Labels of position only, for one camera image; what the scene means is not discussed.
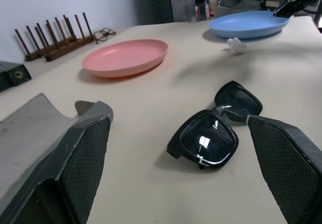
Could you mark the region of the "blue plastic plate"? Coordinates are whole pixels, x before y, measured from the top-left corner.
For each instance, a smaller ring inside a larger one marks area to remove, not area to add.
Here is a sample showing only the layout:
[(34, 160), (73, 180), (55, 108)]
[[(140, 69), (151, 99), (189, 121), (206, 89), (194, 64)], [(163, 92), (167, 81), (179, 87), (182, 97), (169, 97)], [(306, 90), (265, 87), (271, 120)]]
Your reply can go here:
[(280, 32), (289, 21), (289, 18), (275, 17), (271, 11), (253, 11), (214, 19), (209, 28), (221, 38), (255, 39)]

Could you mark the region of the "crumpled white paper ball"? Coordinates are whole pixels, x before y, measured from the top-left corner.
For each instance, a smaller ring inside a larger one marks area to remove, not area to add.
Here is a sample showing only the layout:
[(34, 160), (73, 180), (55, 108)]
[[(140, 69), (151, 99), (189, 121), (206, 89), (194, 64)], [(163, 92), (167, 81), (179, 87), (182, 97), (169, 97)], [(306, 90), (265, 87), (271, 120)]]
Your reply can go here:
[(247, 45), (242, 43), (237, 37), (227, 40), (227, 52), (231, 55), (244, 54), (247, 51)]

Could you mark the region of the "brown thin-framed eyeglasses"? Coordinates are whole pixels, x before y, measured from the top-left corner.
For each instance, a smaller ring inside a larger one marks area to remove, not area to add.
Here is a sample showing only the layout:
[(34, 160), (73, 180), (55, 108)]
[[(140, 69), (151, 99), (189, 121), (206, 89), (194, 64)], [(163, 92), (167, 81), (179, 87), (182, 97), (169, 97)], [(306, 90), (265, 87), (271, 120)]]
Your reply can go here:
[(109, 36), (114, 36), (116, 34), (117, 32), (110, 28), (103, 28), (102, 30), (94, 32), (92, 38), (98, 44), (99, 42), (107, 41)]

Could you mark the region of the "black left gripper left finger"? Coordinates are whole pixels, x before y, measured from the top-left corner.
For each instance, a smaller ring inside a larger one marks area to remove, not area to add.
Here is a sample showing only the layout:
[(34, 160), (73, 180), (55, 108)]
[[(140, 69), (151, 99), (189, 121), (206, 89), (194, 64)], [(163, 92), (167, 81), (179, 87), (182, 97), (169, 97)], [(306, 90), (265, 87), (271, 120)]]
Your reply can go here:
[(100, 184), (109, 115), (79, 122), (33, 170), (0, 224), (86, 224)]

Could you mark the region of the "pink plastic plate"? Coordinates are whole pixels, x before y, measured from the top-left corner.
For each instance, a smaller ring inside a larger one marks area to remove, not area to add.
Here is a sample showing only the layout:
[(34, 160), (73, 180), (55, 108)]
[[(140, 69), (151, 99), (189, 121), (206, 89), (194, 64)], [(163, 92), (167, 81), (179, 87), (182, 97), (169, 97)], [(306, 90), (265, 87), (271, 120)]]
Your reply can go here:
[(101, 78), (122, 78), (159, 65), (169, 45), (161, 40), (139, 39), (115, 43), (98, 49), (82, 62), (83, 68)]

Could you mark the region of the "black box with round socket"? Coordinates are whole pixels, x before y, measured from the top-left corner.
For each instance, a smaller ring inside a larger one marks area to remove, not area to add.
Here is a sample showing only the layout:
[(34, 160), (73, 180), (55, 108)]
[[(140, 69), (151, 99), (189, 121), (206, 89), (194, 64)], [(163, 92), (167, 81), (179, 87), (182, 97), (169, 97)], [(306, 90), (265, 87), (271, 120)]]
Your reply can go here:
[(0, 93), (31, 79), (24, 64), (0, 61)]

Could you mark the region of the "black sunglasses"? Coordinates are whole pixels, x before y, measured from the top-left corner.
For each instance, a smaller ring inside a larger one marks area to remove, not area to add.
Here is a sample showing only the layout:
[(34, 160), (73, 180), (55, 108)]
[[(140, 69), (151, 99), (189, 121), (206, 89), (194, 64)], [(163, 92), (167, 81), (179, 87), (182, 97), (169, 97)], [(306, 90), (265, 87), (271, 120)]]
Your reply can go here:
[(200, 169), (224, 166), (238, 147), (230, 122), (245, 124), (249, 115), (259, 115), (260, 100), (241, 84), (231, 81), (214, 97), (211, 109), (201, 110), (176, 131), (167, 145), (175, 159), (185, 157)]

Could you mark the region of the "brown wooden peg rack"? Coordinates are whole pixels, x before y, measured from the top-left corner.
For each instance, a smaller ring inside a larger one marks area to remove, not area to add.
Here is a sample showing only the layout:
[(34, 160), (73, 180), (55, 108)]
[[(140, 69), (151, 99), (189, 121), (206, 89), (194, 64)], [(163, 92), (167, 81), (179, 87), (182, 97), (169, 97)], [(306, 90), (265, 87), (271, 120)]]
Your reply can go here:
[(77, 22), (78, 29), (81, 34), (81, 38), (77, 38), (75, 31), (73, 30), (72, 24), (66, 15), (63, 15), (64, 22), (67, 26), (68, 32), (70, 33), (70, 36), (67, 37), (65, 35), (65, 32), (62, 28), (62, 25), (58, 18), (55, 18), (57, 27), (59, 29), (59, 33), (62, 36), (62, 40), (57, 40), (56, 35), (49, 23), (49, 21), (46, 21), (46, 27), (49, 32), (49, 36), (52, 39), (52, 44), (49, 44), (41, 26), (39, 23), (36, 24), (36, 27), (34, 27), (34, 30), (36, 34), (38, 35), (39, 41), (41, 42), (42, 46), (39, 46), (38, 40), (36, 40), (32, 30), (30, 29), (29, 26), (26, 26), (27, 29), (27, 35), (30, 37), (32, 43), (36, 47), (34, 51), (31, 51), (28, 49), (28, 46), (26, 42), (24, 41), (22, 35), (18, 31), (18, 29), (15, 29), (16, 36), (18, 40), (20, 41), (21, 46), (23, 47), (25, 51), (25, 61), (30, 62), (34, 61), (39, 58), (44, 58), (47, 62), (54, 61), (62, 56), (65, 56), (87, 44), (90, 44), (94, 40), (93, 33), (91, 31), (87, 16), (85, 13), (83, 13), (83, 18), (85, 21), (85, 24), (87, 26), (89, 34), (86, 36), (84, 34), (84, 31), (82, 29), (82, 25), (79, 21), (79, 18), (77, 15), (74, 16), (75, 20)]

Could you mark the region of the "grey open glasses case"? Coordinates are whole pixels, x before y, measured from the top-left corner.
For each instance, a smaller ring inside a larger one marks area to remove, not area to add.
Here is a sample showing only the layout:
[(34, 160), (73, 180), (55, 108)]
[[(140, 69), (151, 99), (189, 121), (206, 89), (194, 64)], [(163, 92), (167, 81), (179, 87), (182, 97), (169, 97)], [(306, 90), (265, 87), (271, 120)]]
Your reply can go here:
[(0, 209), (5, 208), (35, 167), (76, 123), (99, 115), (114, 117), (101, 101), (76, 101), (77, 116), (61, 114), (44, 94), (0, 121)]

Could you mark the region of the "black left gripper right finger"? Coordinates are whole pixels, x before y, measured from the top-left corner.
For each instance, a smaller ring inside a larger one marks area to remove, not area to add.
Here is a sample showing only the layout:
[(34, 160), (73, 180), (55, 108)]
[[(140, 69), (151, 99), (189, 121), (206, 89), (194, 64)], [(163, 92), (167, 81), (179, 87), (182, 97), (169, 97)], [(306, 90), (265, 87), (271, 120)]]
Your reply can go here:
[(322, 224), (322, 151), (297, 127), (250, 115), (260, 169), (288, 224)]

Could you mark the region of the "dark upright panel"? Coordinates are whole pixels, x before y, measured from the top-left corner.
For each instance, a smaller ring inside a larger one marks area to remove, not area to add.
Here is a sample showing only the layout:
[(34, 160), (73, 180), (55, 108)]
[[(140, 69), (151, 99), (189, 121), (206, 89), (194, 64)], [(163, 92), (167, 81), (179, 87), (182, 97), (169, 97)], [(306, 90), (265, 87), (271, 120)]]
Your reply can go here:
[(135, 0), (139, 25), (171, 23), (173, 21), (170, 0)]

